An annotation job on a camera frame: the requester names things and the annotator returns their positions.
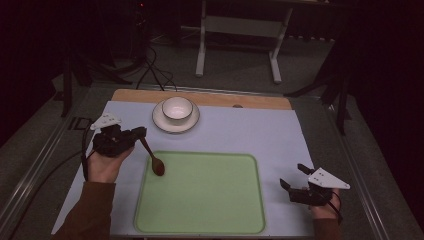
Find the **white table leg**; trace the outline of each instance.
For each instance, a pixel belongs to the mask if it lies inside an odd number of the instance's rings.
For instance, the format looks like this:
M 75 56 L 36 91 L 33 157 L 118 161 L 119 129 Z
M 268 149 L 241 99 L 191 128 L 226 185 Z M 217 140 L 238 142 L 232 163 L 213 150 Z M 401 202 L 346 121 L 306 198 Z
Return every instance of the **white table leg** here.
M 206 28 L 205 28 L 205 18 L 206 18 L 206 1 L 202 1 L 202 19 L 200 21 L 200 47 L 199 47 L 199 55 L 197 56 L 197 65 L 196 65 L 196 76 L 202 77 L 203 76 L 203 68 L 205 66 L 205 52 L 206 52 L 206 46 L 205 46 L 205 35 L 206 35 Z
M 289 25 L 289 20 L 291 13 L 293 12 L 293 8 L 289 8 L 286 12 L 286 16 L 284 19 L 284 22 L 281 24 L 281 30 L 277 37 L 277 45 L 275 46 L 274 50 L 269 52 L 269 60 L 271 63 L 271 70 L 272 70 L 272 76 L 274 78 L 274 83 L 280 84 L 282 82 L 281 80 L 281 74 L 280 74 L 280 68 L 278 67 L 278 61 L 277 56 L 280 52 L 281 44 L 284 40 L 284 35 L 286 34 L 287 27 Z

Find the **white bowl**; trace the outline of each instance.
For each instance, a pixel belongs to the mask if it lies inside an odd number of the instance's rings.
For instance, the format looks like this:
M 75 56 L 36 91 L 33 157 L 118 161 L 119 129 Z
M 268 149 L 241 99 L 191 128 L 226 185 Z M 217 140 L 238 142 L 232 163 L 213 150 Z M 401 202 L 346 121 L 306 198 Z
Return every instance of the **white bowl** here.
M 163 114 L 175 123 L 184 122 L 193 112 L 193 104 L 183 97 L 172 97 L 162 104 Z

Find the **wooden board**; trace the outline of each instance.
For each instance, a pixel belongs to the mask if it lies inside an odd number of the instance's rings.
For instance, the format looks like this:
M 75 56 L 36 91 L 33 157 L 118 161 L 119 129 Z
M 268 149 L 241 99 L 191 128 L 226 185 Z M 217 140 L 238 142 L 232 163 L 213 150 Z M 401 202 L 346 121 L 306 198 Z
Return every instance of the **wooden board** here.
M 150 91 L 118 89 L 112 101 L 159 103 L 170 97 L 185 97 L 199 106 L 233 107 L 240 105 L 244 108 L 291 110 L 291 104 L 284 97 L 267 97 L 222 93 L 194 93 L 174 91 Z

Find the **spoon handle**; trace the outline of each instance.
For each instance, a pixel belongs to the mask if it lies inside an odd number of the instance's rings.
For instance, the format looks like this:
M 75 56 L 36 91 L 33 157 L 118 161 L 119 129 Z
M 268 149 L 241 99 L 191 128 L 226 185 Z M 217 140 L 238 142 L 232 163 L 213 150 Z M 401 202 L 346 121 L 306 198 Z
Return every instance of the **spoon handle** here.
M 140 137 L 140 141 L 143 144 L 144 148 L 147 150 L 147 152 L 150 154 L 150 157 L 154 158 L 152 150 L 150 150 L 149 144 L 147 144 L 146 138 Z

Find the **metal frame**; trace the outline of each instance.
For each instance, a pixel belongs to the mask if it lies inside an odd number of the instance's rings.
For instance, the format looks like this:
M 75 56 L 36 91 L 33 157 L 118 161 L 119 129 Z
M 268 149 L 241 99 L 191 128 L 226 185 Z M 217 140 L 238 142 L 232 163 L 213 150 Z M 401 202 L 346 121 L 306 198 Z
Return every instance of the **metal frame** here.
M 157 86 L 154 85 L 143 85 L 143 88 L 146 90 L 158 90 Z M 252 92 L 237 92 L 237 91 L 225 91 L 225 90 L 213 90 L 213 89 L 197 89 L 197 88 L 184 88 L 182 91 L 187 92 L 206 92 L 206 93 L 223 93 L 223 94 L 242 94 L 242 95 L 263 95 L 263 96 L 276 96 L 276 94 L 257 94 Z M 0 239 L 7 237 L 7 234 L 10 232 L 10 228 L 15 223 L 15 220 L 21 214 L 22 209 L 25 207 L 25 202 L 31 194 L 33 187 L 35 186 L 37 180 L 40 177 L 42 170 L 47 164 L 50 156 L 53 151 L 56 150 L 57 143 L 60 141 L 66 126 L 71 121 L 71 116 L 76 111 L 76 106 L 79 106 L 82 103 L 83 98 L 77 99 L 77 104 L 72 107 L 70 114 L 62 121 L 60 121 L 52 132 L 51 136 L 47 140 L 44 147 L 40 150 L 39 155 L 35 159 L 33 165 L 27 171 L 27 173 L 22 177 L 21 181 L 16 186 L 12 196 L 9 201 L 3 207 L 0 213 Z M 380 217 L 378 209 L 376 208 L 375 202 L 368 191 L 366 183 L 363 179 L 363 176 L 359 170 L 358 165 L 356 164 L 355 158 L 353 157 L 352 151 L 349 147 L 349 142 L 345 137 L 339 134 L 337 126 L 334 124 L 334 114 L 335 110 L 332 105 L 327 106 L 326 108 L 327 116 L 332 123 L 333 130 L 336 136 L 339 136 L 339 142 L 343 148 L 343 152 L 346 154 L 348 159 L 349 168 L 352 174 L 353 182 L 352 184 L 358 189 L 358 196 L 363 205 L 365 214 L 369 220 L 371 229 L 373 230 L 374 236 L 377 240 L 390 239 L 384 226 L 384 223 Z
M 283 22 L 251 20 L 241 18 L 210 16 L 206 14 L 206 0 L 202 1 L 202 18 L 200 21 L 200 47 L 197 57 L 196 76 L 202 77 L 206 55 L 206 31 L 230 34 L 272 37 L 277 39 L 276 46 L 269 52 L 269 60 L 274 82 L 282 82 L 277 56 L 284 40 L 293 8 L 287 9 Z

